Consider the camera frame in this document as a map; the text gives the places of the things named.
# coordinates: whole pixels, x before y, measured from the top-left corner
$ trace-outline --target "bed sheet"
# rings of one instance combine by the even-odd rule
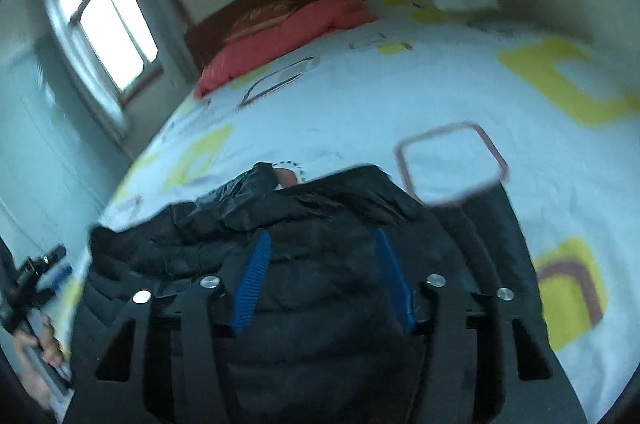
[[[427,204],[501,179],[551,345],[597,422],[640,362],[640,100],[628,86],[638,76],[533,26],[427,0],[368,6],[378,21],[188,97],[102,222],[132,226],[260,161],[289,162],[306,180],[373,163]],[[87,265],[62,301],[62,335]]]

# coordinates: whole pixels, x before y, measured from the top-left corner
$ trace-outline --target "window frame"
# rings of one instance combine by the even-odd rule
[[[91,0],[81,1],[80,5],[67,22],[66,29],[68,29],[70,37],[73,39],[73,43],[75,43],[78,50],[81,51],[89,59],[90,64],[94,67],[96,73],[100,76],[103,84],[111,91],[114,97],[116,97],[122,107],[127,106],[144,88],[149,86],[153,81],[155,81],[164,73],[164,68],[162,67],[162,63],[160,62],[159,54],[156,55],[156,58],[153,61],[149,61],[145,53],[142,51],[142,48],[140,48],[140,45],[136,41],[135,37],[130,32],[129,27],[124,21],[124,18],[121,16],[120,11],[115,6],[113,0],[111,0],[111,3],[116,10],[116,14],[118,14],[118,18],[122,22],[127,35],[129,35],[129,39],[132,41],[136,52],[143,62],[142,71],[123,90],[121,90],[113,81],[113,78],[111,77],[108,70],[104,67],[104,64],[102,64],[102,61],[98,57],[98,54],[95,52],[95,49],[91,44],[89,36],[85,33],[84,29],[82,28],[82,24],[80,23],[82,13],[84,12],[90,1]],[[59,11],[62,12],[62,8],[60,7],[59,3],[57,4],[57,6]]]

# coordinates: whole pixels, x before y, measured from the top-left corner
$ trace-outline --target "hand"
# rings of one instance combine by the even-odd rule
[[[42,324],[44,330],[40,336],[40,341],[22,330],[17,330],[14,334],[14,350],[15,355],[20,362],[21,371],[18,376],[20,377],[22,386],[38,404],[43,408],[48,409],[50,407],[51,392],[43,378],[41,378],[33,369],[26,354],[24,353],[25,348],[28,346],[38,346],[39,342],[40,346],[44,350],[42,353],[42,359],[54,367],[58,367],[63,363],[64,357],[60,351],[60,343],[54,336],[51,320],[47,316],[43,316]]]

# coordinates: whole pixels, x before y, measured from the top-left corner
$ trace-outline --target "red pillow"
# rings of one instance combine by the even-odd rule
[[[249,34],[279,25],[291,16],[295,10],[296,7],[292,1],[275,1],[250,10],[234,23],[229,32],[226,33],[223,42],[231,43]]]
[[[193,95],[199,99],[227,81],[255,70],[336,28],[353,28],[376,17],[362,0],[319,0],[280,25],[226,45],[202,73]]]

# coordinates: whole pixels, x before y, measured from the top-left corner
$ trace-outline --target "orange pillow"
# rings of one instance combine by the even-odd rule
[[[249,34],[279,25],[296,11],[292,1],[275,1],[268,5],[250,10],[234,23],[224,38],[225,43],[231,43]]]

